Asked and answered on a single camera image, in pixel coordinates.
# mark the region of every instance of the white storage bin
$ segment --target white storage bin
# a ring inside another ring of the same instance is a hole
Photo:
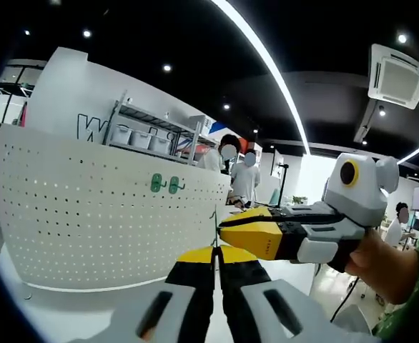
[[[155,152],[162,152],[163,154],[169,153],[169,145],[172,141],[166,138],[160,138],[157,136],[152,136],[151,143],[149,143],[149,150]]]
[[[151,137],[152,134],[148,134],[147,132],[132,130],[130,145],[135,146],[136,148],[147,149],[151,142]]]
[[[202,124],[202,135],[208,136],[210,134],[211,126],[215,121],[208,116],[200,115],[200,116],[190,116],[187,119],[187,127],[192,130],[197,129],[197,123]]]
[[[125,125],[116,125],[112,133],[112,141],[114,143],[128,144],[132,130]]]

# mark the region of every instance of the metal shelf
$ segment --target metal shelf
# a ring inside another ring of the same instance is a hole
[[[131,104],[121,104],[119,109],[119,115],[133,119],[140,123],[148,124],[156,129],[162,129],[168,132],[172,132],[174,134],[181,134],[181,136],[186,137],[188,139],[192,139],[195,135],[195,130],[190,129],[189,127],[176,123],[174,121],[159,118],[143,109],[140,109]],[[217,145],[216,141],[213,141],[202,134],[199,134],[198,142],[204,145],[214,147]]]
[[[127,144],[115,143],[113,141],[109,145],[110,146],[115,146],[116,148],[120,148],[120,149],[124,149],[124,150],[139,152],[140,154],[157,156],[157,157],[160,157],[160,158],[163,158],[163,159],[168,159],[170,161],[175,161],[175,162],[187,164],[186,159],[182,159],[182,158],[172,156],[172,155],[168,155],[168,154],[163,154],[162,152],[152,151],[152,150],[149,150],[149,149],[143,149],[143,148],[139,148],[137,146],[131,146],[131,145],[127,145]]]
[[[105,133],[103,144],[109,146],[115,146],[121,149],[126,149],[130,151],[135,151],[143,154],[148,154],[151,156],[157,156],[163,159],[168,159],[170,161],[176,161],[179,163],[187,163],[189,165],[194,164],[194,156],[195,150],[198,144],[204,144],[206,146],[214,147],[217,145],[216,141],[209,139],[206,136],[201,134],[202,124],[197,123],[196,129],[191,129],[183,124],[179,124],[167,118],[157,116],[153,113],[140,109],[135,105],[128,104],[125,102],[127,95],[127,90],[124,91],[119,100],[116,101],[116,104],[112,110],[112,114],[109,118],[108,129]],[[131,119],[133,121],[137,121],[142,124],[146,124],[152,128],[157,130],[164,130],[167,131],[169,134],[172,134],[172,143],[170,148],[170,154],[160,154],[156,153],[155,151],[151,151],[148,149],[140,149],[136,148],[135,146],[130,146],[127,144],[118,144],[116,142],[112,142],[112,135],[116,128],[117,123],[119,122],[119,116],[122,116],[127,119]],[[189,152],[189,159],[183,159],[176,157],[178,150],[179,140],[181,138],[190,139],[190,152]]]
[[[165,118],[159,118],[153,114],[146,112],[143,109],[139,109],[131,104],[122,104],[119,110],[120,116],[126,118],[136,119],[142,123],[163,129],[175,134],[188,134],[191,137],[195,134],[195,130],[185,127],[182,124],[175,123]]]

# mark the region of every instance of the white shirt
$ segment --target white shirt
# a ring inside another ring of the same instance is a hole
[[[388,233],[384,238],[384,242],[388,243],[392,247],[396,247],[400,240],[402,239],[402,227],[398,218],[395,218],[392,223],[390,223],[388,228]]]
[[[209,149],[197,162],[197,166],[202,169],[214,170],[221,172],[224,169],[221,154],[216,149]]]
[[[259,168],[247,166],[244,162],[238,163],[232,168],[232,178],[233,194],[245,197],[248,201],[254,200],[254,188],[260,183]]]

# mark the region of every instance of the air conditioner unit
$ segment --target air conditioner unit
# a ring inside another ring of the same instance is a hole
[[[419,102],[419,62],[394,49],[373,44],[368,96],[414,109]]]

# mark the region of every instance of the white wall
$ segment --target white wall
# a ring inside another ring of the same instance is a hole
[[[302,163],[302,157],[282,155],[284,157],[284,163],[289,164],[287,169],[286,181],[284,185],[284,197],[291,197],[296,195],[295,190],[297,187],[300,166]],[[270,176],[270,170],[272,168],[273,154],[269,152],[263,152],[260,160],[260,184],[256,188],[257,201],[262,203],[268,203],[272,197],[273,190],[281,187],[281,180]]]
[[[404,177],[399,179],[397,190],[388,196],[386,214],[389,220],[394,220],[397,216],[395,207],[399,202],[405,202],[408,208],[411,208],[411,204],[413,203],[413,190],[416,187],[419,187],[419,182],[405,179]]]
[[[336,162],[330,157],[304,155],[295,195],[307,197],[307,204],[319,202]]]
[[[93,141],[101,142],[107,127],[105,121],[125,89],[135,106],[157,115],[168,111],[174,121],[203,114],[140,80],[88,62],[84,52],[60,47],[36,83],[25,127],[73,139],[79,135],[83,140],[93,132]],[[134,126],[133,121],[129,121],[129,126]]]

